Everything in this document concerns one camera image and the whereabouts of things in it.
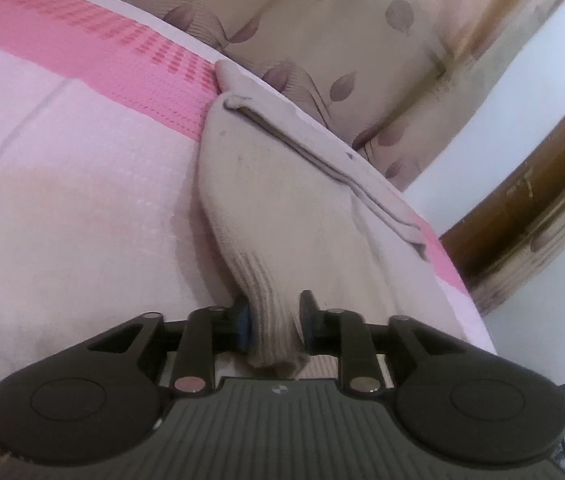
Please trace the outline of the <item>beige knit sweater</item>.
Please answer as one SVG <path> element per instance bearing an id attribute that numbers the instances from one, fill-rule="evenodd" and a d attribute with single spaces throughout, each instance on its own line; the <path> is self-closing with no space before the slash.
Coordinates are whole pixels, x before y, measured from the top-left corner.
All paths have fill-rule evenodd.
<path id="1" fill-rule="evenodd" d="M 335 368 L 304 348 L 300 297 L 383 324 L 408 315 L 456 338 L 461 322 L 435 275 L 411 208 L 363 157 L 234 63 L 199 152 L 202 207 L 251 306 L 255 368 L 317 376 Z"/>

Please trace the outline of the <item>pink and white bed blanket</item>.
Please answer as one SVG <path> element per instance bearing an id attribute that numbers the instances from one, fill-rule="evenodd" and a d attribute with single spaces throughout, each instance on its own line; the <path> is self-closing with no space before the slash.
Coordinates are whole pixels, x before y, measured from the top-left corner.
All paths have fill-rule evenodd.
<path id="1" fill-rule="evenodd" d="M 114 0 L 0 0 L 0 381 L 237 294 L 198 194 L 215 61 Z"/>

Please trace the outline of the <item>beige leaf print curtain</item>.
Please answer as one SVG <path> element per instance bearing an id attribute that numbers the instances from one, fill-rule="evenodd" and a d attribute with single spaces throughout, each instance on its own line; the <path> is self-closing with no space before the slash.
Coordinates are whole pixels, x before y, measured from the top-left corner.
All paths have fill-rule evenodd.
<path id="1" fill-rule="evenodd" d="M 223 53 L 405 190 L 563 0 L 122 0 Z"/>

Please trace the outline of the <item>brown wooden door frame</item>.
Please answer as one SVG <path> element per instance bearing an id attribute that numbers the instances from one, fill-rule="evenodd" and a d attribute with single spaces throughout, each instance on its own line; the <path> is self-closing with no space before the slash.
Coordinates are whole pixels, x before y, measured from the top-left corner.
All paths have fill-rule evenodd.
<path id="1" fill-rule="evenodd" d="M 481 315 L 565 249 L 565 116 L 495 191 L 442 235 Z"/>

